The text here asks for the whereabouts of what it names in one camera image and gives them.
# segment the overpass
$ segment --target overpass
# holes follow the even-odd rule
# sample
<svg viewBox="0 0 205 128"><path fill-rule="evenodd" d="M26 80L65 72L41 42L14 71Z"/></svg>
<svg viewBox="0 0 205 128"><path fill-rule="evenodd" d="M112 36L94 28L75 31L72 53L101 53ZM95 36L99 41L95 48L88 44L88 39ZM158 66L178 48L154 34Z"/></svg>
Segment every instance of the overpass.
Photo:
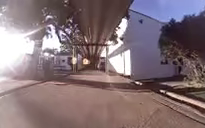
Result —
<svg viewBox="0 0 205 128"><path fill-rule="evenodd" d="M127 15L134 0L70 0L70 4L80 13L76 17L84 41L75 44L80 54L96 64L107 41Z"/></svg>

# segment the building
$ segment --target building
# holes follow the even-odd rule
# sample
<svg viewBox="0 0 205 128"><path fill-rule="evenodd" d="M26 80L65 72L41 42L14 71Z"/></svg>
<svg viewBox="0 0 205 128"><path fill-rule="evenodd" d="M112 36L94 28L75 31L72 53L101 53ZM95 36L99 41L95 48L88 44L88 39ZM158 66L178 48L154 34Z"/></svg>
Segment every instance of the building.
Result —
<svg viewBox="0 0 205 128"><path fill-rule="evenodd" d="M109 70L134 80L174 76L176 67L163 60L158 46L164 23L133 10L129 15L119 25L119 43L109 46Z"/></svg>

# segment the asphalt road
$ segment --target asphalt road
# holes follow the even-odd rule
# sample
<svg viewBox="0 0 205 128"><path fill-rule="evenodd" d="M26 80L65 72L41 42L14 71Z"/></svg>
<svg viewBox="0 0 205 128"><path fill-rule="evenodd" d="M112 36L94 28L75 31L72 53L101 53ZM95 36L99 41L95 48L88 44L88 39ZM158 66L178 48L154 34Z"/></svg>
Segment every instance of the asphalt road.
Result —
<svg viewBox="0 0 205 128"><path fill-rule="evenodd" d="M47 82L0 97L0 128L205 128L154 95Z"/></svg>

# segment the roof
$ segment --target roof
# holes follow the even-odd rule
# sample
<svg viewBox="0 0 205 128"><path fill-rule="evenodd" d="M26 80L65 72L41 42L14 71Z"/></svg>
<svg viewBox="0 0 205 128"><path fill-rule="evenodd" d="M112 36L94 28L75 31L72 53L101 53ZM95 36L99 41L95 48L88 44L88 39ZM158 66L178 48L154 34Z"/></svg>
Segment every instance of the roof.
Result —
<svg viewBox="0 0 205 128"><path fill-rule="evenodd" d="M151 19L151 20L154 20L154 21L156 21L156 22L165 24L164 22L162 22L162 21L160 21L160 20L157 20L156 18L153 18L153 17L151 17L151 16L145 15L145 14L143 14L143 13L141 13L141 12L137 12L137 11L132 10L132 9L129 9L129 11L132 11L132 12L137 13L137 14L139 14L139 15L143 15L143 16L145 16L145 17L147 17L147 18L149 18L149 19Z"/></svg>

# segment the sky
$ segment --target sky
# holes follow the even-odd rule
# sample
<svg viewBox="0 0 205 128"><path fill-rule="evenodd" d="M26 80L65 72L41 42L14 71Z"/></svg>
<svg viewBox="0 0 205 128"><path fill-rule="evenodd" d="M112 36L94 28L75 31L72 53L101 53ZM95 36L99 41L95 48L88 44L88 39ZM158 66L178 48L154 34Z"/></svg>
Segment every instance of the sky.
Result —
<svg viewBox="0 0 205 128"><path fill-rule="evenodd" d="M198 14L205 7L205 0L134 0L132 10L167 22L181 20L184 15Z"/></svg>

